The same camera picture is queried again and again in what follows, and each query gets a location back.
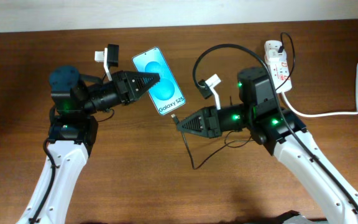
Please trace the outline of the blue screen smartphone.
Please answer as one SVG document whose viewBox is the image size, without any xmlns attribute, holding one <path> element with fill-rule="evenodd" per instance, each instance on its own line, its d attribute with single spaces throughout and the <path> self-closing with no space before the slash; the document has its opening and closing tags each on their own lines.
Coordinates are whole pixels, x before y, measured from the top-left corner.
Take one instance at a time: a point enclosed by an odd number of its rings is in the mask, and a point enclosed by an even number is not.
<svg viewBox="0 0 358 224">
<path fill-rule="evenodd" d="M 149 90 L 149 96 L 160 115 L 166 115 L 186 103 L 162 51 L 153 47 L 132 58 L 138 72 L 158 73 L 160 81 Z"/>
</svg>

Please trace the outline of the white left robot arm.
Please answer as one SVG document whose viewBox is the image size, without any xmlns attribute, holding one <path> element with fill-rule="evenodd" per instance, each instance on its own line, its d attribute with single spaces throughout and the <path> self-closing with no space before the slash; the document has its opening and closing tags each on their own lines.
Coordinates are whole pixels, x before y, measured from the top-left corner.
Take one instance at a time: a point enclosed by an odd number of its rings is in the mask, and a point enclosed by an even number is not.
<svg viewBox="0 0 358 224">
<path fill-rule="evenodd" d="M 65 65 L 49 76 L 54 105 L 44 140 L 46 160 L 19 223 L 64 223 L 76 181 L 96 141 L 94 114 L 129 105 L 160 81 L 158 73 L 118 71 L 109 82 Z"/>
</svg>

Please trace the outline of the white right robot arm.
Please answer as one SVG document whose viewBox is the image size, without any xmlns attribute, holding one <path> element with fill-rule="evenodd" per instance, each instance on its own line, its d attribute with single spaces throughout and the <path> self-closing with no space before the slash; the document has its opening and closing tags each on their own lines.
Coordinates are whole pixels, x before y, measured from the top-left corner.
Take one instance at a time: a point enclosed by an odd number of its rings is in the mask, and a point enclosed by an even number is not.
<svg viewBox="0 0 358 224">
<path fill-rule="evenodd" d="M 182 121 L 173 116 L 177 130 L 217 138 L 225 131 L 247 128 L 251 139 L 301 182 L 329 223 L 358 223 L 358 191 L 328 161 L 306 125 L 278 106 L 266 69 L 244 69 L 237 80 L 240 104 L 204 107 Z"/>
</svg>

